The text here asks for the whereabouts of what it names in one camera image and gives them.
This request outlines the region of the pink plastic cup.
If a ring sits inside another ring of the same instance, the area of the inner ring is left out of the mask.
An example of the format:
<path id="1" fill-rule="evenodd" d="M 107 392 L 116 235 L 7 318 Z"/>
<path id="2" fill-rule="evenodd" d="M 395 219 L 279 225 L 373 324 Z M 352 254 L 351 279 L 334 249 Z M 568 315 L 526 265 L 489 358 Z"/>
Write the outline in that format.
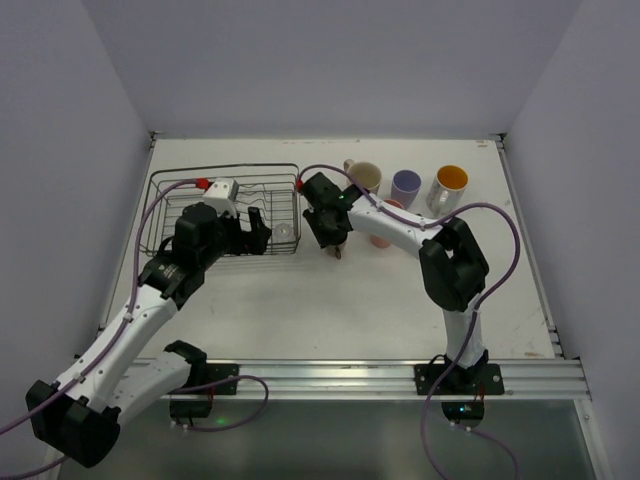
<path id="1" fill-rule="evenodd" d="M 394 199 L 387 198 L 387 199 L 384 200 L 384 202 L 389 204 L 389 205 L 392 205 L 392 206 L 394 206 L 396 208 L 404 209 L 404 206 L 400 202 L 398 202 L 398 201 L 396 201 Z M 372 245 L 374 245 L 376 248 L 379 248 L 379 249 L 386 249 L 386 248 L 389 248 L 392 245 L 392 243 L 389 240 L 387 240 L 387 239 L 385 239 L 383 237 L 376 236 L 376 235 L 370 235 L 369 236 L 369 240 L 370 240 Z"/>

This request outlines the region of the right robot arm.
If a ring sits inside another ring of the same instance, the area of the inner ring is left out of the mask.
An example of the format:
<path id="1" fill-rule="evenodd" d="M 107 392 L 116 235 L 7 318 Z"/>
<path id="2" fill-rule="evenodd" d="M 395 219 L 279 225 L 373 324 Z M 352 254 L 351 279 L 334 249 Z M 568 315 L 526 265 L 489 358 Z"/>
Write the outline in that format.
<path id="1" fill-rule="evenodd" d="M 319 246 L 337 247 L 357 231 L 380 237 L 415 257 L 424 289 L 443 311 L 446 382 L 471 383 L 487 363 L 476 303 L 486 285 L 488 263 L 468 225 L 454 217 L 439 224 L 395 207 L 355 184 L 340 189 L 323 173 L 297 181 L 308 208 L 303 217 Z"/>

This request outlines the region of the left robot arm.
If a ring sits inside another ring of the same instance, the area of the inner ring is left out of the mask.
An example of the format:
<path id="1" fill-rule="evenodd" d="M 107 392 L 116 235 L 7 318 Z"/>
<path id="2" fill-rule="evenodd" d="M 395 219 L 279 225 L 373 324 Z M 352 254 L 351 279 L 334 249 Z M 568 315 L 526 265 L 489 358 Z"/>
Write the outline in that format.
<path id="1" fill-rule="evenodd" d="M 214 378 L 207 355 L 174 341 L 134 375 L 126 372 L 141 349 L 203 285 L 207 270 L 225 255 L 261 255 L 271 231 L 255 207 L 250 228 L 237 216 L 200 202 L 177 219 L 170 249 L 136 267 L 132 293 L 89 349 L 51 383 L 36 381 L 26 393 L 34 435 L 80 465 L 99 464 L 122 427 L 160 397 L 219 394 L 238 377 Z"/>

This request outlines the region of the lilac plastic cup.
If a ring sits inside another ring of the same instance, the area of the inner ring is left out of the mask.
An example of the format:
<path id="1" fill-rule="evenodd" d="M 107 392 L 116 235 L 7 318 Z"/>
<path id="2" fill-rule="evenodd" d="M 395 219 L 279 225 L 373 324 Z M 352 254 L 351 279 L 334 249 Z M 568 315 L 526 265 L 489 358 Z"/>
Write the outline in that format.
<path id="1" fill-rule="evenodd" d="M 391 181 L 391 198 L 405 209 L 413 204 L 422 185 L 421 177 L 413 170 L 397 171 Z"/>

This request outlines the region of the small clear glass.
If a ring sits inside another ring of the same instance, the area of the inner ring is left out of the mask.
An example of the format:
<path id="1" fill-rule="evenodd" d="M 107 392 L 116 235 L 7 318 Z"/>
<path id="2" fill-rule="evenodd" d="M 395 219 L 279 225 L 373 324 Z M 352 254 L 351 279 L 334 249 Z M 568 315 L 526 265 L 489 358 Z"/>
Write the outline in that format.
<path id="1" fill-rule="evenodd" d="M 287 223 L 280 223 L 274 226 L 272 231 L 274 244 L 287 244 L 295 240 L 294 228 Z"/>

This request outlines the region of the brown ceramic cup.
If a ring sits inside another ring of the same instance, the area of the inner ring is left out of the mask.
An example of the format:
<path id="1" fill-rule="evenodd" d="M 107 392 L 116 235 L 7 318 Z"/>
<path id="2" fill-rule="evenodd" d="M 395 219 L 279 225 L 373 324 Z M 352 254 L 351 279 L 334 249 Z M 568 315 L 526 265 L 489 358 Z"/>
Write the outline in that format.
<path id="1" fill-rule="evenodd" d="M 330 257 L 340 260 L 343 256 L 345 246 L 346 246 L 345 242 L 339 245 L 330 245 L 325 249 L 325 251 Z"/>

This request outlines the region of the white patterned mug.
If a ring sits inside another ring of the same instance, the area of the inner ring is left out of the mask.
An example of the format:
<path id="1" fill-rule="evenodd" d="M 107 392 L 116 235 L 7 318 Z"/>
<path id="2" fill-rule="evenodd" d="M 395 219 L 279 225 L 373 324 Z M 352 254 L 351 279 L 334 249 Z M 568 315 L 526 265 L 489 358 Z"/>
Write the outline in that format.
<path id="1" fill-rule="evenodd" d="M 436 173 L 426 198 L 434 218 L 441 218 L 455 210 L 469 183 L 467 172 L 456 165 L 442 166 Z"/>

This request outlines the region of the cream floral mug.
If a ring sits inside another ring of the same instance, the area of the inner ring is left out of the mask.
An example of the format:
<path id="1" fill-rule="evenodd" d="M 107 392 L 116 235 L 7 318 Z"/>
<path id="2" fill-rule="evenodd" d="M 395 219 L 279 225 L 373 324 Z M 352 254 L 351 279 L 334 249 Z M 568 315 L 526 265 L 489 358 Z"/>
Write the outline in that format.
<path id="1" fill-rule="evenodd" d="M 348 175 L 350 182 L 355 180 L 357 184 L 370 193 L 378 194 L 383 176 L 377 165 L 370 162 L 356 162 L 353 159 L 346 159 L 343 162 L 343 170 Z"/>

